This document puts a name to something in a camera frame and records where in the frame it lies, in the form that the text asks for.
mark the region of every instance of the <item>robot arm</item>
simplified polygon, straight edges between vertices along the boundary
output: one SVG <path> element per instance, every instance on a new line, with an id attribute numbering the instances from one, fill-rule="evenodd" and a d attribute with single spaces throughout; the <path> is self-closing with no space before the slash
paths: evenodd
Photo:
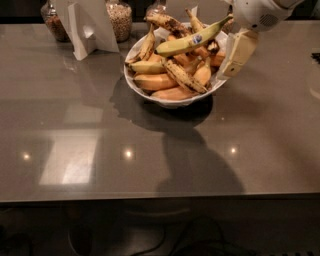
<path id="1" fill-rule="evenodd" d="M 226 58 L 221 64 L 218 79 L 235 76 L 248 61 L 258 44 L 259 32 L 272 29 L 291 16 L 304 0 L 225 0 L 233 7 L 234 21 L 241 26 L 229 34 Z"/>

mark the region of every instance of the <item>white bowl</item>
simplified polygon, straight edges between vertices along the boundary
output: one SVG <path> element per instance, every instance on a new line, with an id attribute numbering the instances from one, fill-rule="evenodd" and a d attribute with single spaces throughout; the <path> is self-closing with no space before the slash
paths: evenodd
<path id="1" fill-rule="evenodd" d="M 156 36 L 156 46 L 160 44 L 160 41 L 162 39 L 166 39 L 169 31 L 163 29 L 163 28 L 158 28 L 157 30 L 154 31 L 154 34 Z M 227 43 L 227 35 L 224 32 L 220 32 L 217 36 L 216 36 L 216 40 L 220 46 L 221 50 L 225 50 L 226 49 L 226 43 Z M 141 44 L 143 42 L 143 40 L 145 39 L 145 36 L 143 38 L 141 38 L 129 51 L 126 60 L 129 60 L 130 58 L 134 57 L 138 50 L 141 47 Z M 189 99 L 185 99 L 185 100 L 163 100 L 163 99 L 158 99 L 155 97 L 150 97 L 148 94 L 146 94 L 143 90 L 141 90 L 139 87 L 136 86 L 136 84 L 133 81 L 133 76 L 132 73 L 129 72 L 128 67 L 125 65 L 124 66 L 124 74 L 125 74 L 125 78 L 127 80 L 127 83 L 129 85 L 129 87 L 134 90 L 137 94 L 139 94 L 141 97 L 145 98 L 148 101 L 152 101 L 157 103 L 158 105 L 164 107 L 164 108 L 178 108 L 178 107 L 185 107 L 188 106 L 190 104 L 192 104 L 195 101 L 204 99 L 208 96 L 210 96 L 214 91 L 216 91 L 220 86 L 222 86 L 226 80 L 219 80 L 216 77 L 216 73 L 213 74 L 211 76 L 211 84 L 212 87 L 209 91 L 207 91 L 204 94 L 199 94 L 195 97 L 189 98 Z"/>

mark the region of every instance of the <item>banana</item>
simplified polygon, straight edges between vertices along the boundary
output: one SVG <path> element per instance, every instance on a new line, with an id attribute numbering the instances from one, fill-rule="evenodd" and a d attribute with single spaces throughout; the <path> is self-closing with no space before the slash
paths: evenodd
<path id="1" fill-rule="evenodd" d="M 194 90 L 199 93 L 207 92 L 207 89 L 200 84 L 192 75 L 188 74 L 184 68 L 174 60 L 163 59 L 163 66 L 166 68 L 168 75 L 173 78 L 180 86 L 186 90 Z"/>
<path id="2" fill-rule="evenodd" d="M 138 87 L 148 91 L 158 91 L 178 86 L 178 83 L 167 73 L 163 74 L 139 74 L 133 78 Z"/>
<path id="3" fill-rule="evenodd" d="M 167 41 L 172 41 L 172 40 L 177 40 L 177 37 L 175 37 L 173 34 L 169 34 L 167 36 Z M 181 53 L 181 54 L 177 54 L 177 55 L 174 55 L 173 58 L 182 66 L 186 67 L 190 64 L 190 62 L 192 60 L 194 60 L 196 57 L 193 57 L 193 56 L 187 56 L 186 54 L 184 53 Z"/>
<path id="4" fill-rule="evenodd" d="M 153 24 L 151 24 L 149 32 L 146 35 L 145 39 L 143 40 L 143 43 L 138 53 L 136 54 L 136 56 L 126 61 L 126 64 L 134 63 L 140 60 L 148 60 L 153 53 L 155 43 L 156 43 L 156 37 L 154 35 L 154 26 Z"/>
<path id="5" fill-rule="evenodd" d="M 193 77 L 200 82 L 201 85 L 207 87 L 211 79 L 211 58 L 208 57 L 205 59 L 204 63 L 199 65 L 199 68 L 194 73 Z"/>
<path id="6" fill-rule="evenodd" d="M 142 74 L 161 74 L 165 73 L 166 69 L 161 62 L 140 60 L 129 64 L 129 68 Z"/>
<path id="7" fill-rule="evenodd" d="M 158 54 L 155 54 L 154 52 L 151 54 L 150 58 L 148 61 L 154 61 L 154 62 L 160 62 L 162 57 Z"/>
<path id="8" fill-rule="evenodd" d="M 198 56 L 193 61 L 189 62 L 188 65 L 184 66 L 184 70 L 190 75 L 193 75 L 197 71 L 198 65 L 200 64 L 201 61 L 202 61 L 202 58 Z"/>
<path id="9" fill-rule="evenodd" d="M 207 49 L 211 54 L 216 54 L 220 50 L 220 46 L 218 42 L 213 39 L 208 43 Z"/>
<path id="10" fill-rule="evenodd" d="M 190 31 L 185 25 L 172 16 L 164 13 L 151 12 L 145 17 L 145 20 L 170 31 L 179 38 L 190 34 Z"/>
<path id="11" fill-rule="evenodd" d="M 185 100 L 199 95 L 196 91 L 186 90 L 181 86 L 159 90 L 151 94 L 151 97 L 163 100 Z"/>
<path id="12" fill-rule="evenodd" d="M 166 41 L 158 45 L 155 53 L 163 57 L 169 57 L 180 53 L 186 53 L 205 45 L 209 40 L 214 39 L 221 31 L 223 25 L 232 19 L 229 14 L 224 19 L 211 24 L 198 33 L 185 36 L 173 41 Z"/>
<path id="13" fill-rule="evenodd" d="M 225 57 L 226 57 L 226 53 L 223 51 L 219 51 L 216 54 L 211 55 L 210 56 L 210 59 L 211 59 L 210 65 L 212 67 L 220 67 L 220 65 L 223 62 Z"/>
<path id="14" fill-rule="evenodd" d="M 186 8 L 185 11 L 189 16 L 193 33 L 200 32 L 206 27 L 188 8 Z"/>

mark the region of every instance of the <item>peeled banana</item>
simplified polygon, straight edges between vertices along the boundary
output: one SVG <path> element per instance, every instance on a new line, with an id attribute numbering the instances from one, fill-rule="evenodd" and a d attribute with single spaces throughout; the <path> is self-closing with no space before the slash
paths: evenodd
<path id="1" fill-rule="evenodd" d="M 199 93 L 207 92 L 207 89 L 198 80 L 196 80 L 192 75 L 188 74 L 184 68 L 177 64 L 174 60 L 163 59 L 163 66 L 166 68 L 169 76 L 186 90 L 194 90 Z"/>
<path id="2" fill-rule="evenodd" d="M 211 79 L 211 58 L 208 57 L 205 59 L 204 63 L 199 65 L 199 68 L 194 73 L 193 77 L 200 82 L 201 85 L 207 87 Z"/>
<path id="3" fill-rule="evenodd" d="M 178 83 L 167 73 L 163 74 L 138 74 L 133 81 L 138 87 L 148 91 L 158 91 L 178 86 Z"/>
<path id="4" fill-rule="evenodd" d="M 129 64 L 129 68 L 134 72 L 142 74 L 161 74 L 166 72 L 162 63 L 155 61 L 140 60 Z"/>
<path id="5" fill-rule="evenodd" d="M 190 75 L 193 75 L 197 71 L 198 65 L 200 64 L 201 61 L 202 61 L 202 58 L 198 56 L 197 58 L 189 62 L 188 65 L 184 66 L 184 70 Z"/>
<path id="6" fill-rule="evenodd" d="M 155 49 L 155 53 L 163 57 L 169 57 L 193 51 L 205 45 L 209 40 L 214 39 L 221 31 L 223 25 L 232 18 L 232 15 L 229 14 L 224 19 L 211 24 L 198 33 L 177 40 L 163 42 Z"/>
<path id="7" fill-rule="evenodd" d="M 154 51 L 156 37 L 154 35 L 154 25 L 150 25 L 148 34 L 146 35 L 138 53 L 131 59 L 126 61 L 126 64 L 134 63 L 140 60 L 148 60 Z"/>
<path id="8" fill-rule="evenodd" d="M 212 67 L 220 67 L 225 57 L 226 57 L 225 52 L 218 51 L 216 54 L 210 56 L 210 59 L 211 59 L 210 65 Z"/>
<path id="9" fill-rule="evenodd" d="M 151 94 L 151 97 L 163 100 L 185 100 L 199 95 L 196 91 L 186 90 L 181 86 L 170 89 L 159 90 Z"/>

